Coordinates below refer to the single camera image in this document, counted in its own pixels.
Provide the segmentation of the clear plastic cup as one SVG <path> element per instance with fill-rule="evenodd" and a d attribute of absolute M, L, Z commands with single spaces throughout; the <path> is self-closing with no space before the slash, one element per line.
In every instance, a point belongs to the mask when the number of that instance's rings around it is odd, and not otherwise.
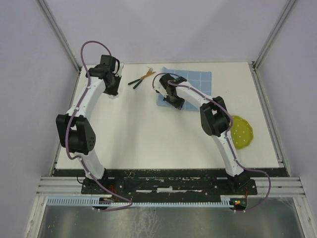
<path fill-rule="evenodd" d="M 116 95 L 109 95 L 108 96 L 110 99 L 116 99 L 119 97 L 119 94 L 116 94 Z"/>

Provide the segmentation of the blue checkered cloth napkin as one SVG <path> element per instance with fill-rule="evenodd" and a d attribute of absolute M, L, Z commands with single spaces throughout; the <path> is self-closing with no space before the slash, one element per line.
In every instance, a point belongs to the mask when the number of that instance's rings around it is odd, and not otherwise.
<path fill-rule="evenodd" d="M 192 70 L 182 70 L 182 69 L 172 69 L 168 67 L 163 67 L 162 72 L 164 73 L 175 73 L 179 76 L 184 77 L 189 81 L 189 83 L 196 89 L 202 91 L 203 93 L 211 96 L 211 86 L 212 86 L 212 72 L 210 71 L 192 71 Z M 157 106 L 160 107 L 173 107 L 168 102 L 163 100 L 164 97 L 159 94 L 157 98 Z M 184 102 L 182 110 L 198 112 L 199 109 L 194 107 L 188 101 Z"/>

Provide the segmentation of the green polka dot plate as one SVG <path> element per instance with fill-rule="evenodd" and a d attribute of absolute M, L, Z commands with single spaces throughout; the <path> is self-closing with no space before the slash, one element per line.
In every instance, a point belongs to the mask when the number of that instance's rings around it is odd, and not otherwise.
<path fill-rule="evenodd" d="M 251 144 L 254 138 L 253 128 L 247 120 L 240 116 L 234 115 L 232 118 L 233 126 L 230 129 L 231 137 L 235 148 L 241 150 Z"/>

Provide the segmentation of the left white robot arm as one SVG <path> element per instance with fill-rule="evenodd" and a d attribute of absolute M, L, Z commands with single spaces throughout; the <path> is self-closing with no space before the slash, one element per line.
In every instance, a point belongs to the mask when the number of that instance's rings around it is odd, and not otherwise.
<path fill-rule="evenodd" d="M 56 117 L 61 146 L 69 159 L 77 159 L 82 165 L 86 179 L 84 185 L 92 184 L 98 193 L 109 189 L 106 169 L 95 152 L 96 134 L 89 122 L 95 105 L 102 94 L 111 98 L 118 96 L 124 64 L 110 55 L 102 55 L 100 63 L 87 70 L 87 81 L 66 114 Z"/>

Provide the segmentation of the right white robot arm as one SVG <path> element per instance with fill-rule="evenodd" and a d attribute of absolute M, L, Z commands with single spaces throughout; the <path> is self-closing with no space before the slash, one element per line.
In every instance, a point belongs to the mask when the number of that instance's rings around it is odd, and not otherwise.
<path fill-rule="evenodd" d="M 230 132 L 233 117 L 228 113 L 223 98 L 212 98 L 175 73 L 160 73 L 159 76 L 158 82 L 152 81 L 153 90 L 178 110 L 182 109 L 185 101 L 199 109 L 201 127 L 205 134 L 212 137 L 224 161 L 228 190 L 234 194 L 243 191 L 250 176 L 238 158 Z"/>

